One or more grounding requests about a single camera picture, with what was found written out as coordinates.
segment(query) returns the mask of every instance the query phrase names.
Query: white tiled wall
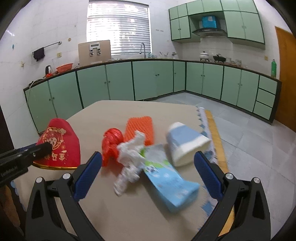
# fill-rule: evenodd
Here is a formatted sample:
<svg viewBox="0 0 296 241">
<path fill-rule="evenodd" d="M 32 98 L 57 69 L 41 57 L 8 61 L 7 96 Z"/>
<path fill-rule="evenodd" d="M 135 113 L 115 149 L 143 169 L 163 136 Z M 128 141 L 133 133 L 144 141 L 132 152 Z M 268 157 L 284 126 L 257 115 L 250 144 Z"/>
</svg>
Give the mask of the white tiled wall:
<svg viewBox="0 0 296 241">
<path fill-rule="evenodd" d="M 190 2 L 191 0 L 178 0 L 178 5 Z M 199 53 L 205 51 L 210 55 L 221 54 L 232 60 L 239 59 L 243 67 L 255 70 L 267 75 L 271 74 L 271 62 L 275 59 L 277 63 L 277 78 L 279 78 L 280 59 L 279 45 L 276 36 L 275 26 L 289 32 L 290 29 L 279 15 L 279 13 L 268 4 L 266 0 L 254 0 L 263 26 L 266 49 L 261 50 L 244 45 L 233 44 L 225 38 L 201 39 L 200 43 L 182 44 L 182 58 L 185 60 L 199 60 Z"/>
<path fill-rule="evenodd" d="M 149 5 L 154 54 L 181 52 L 170 40 L 168 9 L 176 0 L 136 0 Z M 38 134 L 28 111 L 23 88 L 45 75 L 45 67 L 78 63 L 78 44 L 86 42 L 88 0 L 31 0 L 20 10 L 0 40 L 0 105 L 15 148 L 32 144 Z M 48 44 L 45 58 L 36 62 L 32 52 Z M 130 55 L 115 56 L 129 58 Z"/>
</svg>

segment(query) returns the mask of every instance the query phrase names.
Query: green bottle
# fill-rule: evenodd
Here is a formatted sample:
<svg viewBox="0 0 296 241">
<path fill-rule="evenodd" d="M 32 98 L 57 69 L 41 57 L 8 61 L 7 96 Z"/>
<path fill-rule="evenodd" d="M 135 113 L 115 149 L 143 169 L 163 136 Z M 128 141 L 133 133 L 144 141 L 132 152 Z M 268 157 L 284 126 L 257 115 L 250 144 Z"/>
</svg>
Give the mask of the green bottle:
<svg viewBox="0 0 296 241">
<path fill-rule="evenodd" d="M 275 60 L 273 60 L 271 63 L 271 76 L 273 78 L 276 77 L 276 61 Z"/>
</svg>

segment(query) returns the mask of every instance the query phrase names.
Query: faucet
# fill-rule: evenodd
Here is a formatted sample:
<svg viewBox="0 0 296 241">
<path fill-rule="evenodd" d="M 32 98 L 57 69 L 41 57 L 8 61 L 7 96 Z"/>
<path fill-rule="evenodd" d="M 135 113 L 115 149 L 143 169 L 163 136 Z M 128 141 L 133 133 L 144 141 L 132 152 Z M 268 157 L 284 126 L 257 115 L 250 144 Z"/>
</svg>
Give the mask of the faucet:
<svg viewBox="0 0 296 241">
<path fill-rule="evenodd" d="M 145 44 L 144 43 L 141 43 L 141 49 L 140 49 L 139 54 L 142 54 L 142 45 L 144 45 L 144 58 L 146 58 L 146 49 L 145 49 Z"/>
</svg>

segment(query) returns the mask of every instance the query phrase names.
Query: black towel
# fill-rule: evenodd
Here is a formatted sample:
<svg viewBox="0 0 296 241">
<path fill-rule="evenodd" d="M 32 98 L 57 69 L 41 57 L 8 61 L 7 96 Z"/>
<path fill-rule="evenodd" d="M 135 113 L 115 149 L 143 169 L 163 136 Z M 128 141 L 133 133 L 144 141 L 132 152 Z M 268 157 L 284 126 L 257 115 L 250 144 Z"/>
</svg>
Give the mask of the black towel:
<svg viewBox="0 0 296 241">
<path fill-rule="evenodd" d="M 36 61 L 44 58 L 44 48 L 40 48 L 40 49 L 37 49 L 36 51 L 34 51 L 34 59 L 36 59 Z"/>
</svg>

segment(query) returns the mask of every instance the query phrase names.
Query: towel rack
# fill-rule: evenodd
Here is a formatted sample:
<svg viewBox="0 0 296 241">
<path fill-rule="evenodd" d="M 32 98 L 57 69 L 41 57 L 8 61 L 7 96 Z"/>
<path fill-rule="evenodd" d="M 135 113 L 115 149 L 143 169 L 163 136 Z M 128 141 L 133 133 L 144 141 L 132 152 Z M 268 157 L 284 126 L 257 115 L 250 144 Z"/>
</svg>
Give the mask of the towel rack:
<svg viewBox="0 0 296 241">
<path fill-rule="evenodd" d="M 47 46 L 45 46 L 45 47 L 43 47 L 43 48 L 49 47 L 49 46 L 54 45 L 54 44 L 59 44 L 59 45 L 60 45 L 60 44 L 62 44 L 62 42 L 59 41 L 59 42 L 56 42 L 56 43 L 53 43 L 53 44 L 47 45 Z"/>
</svg>

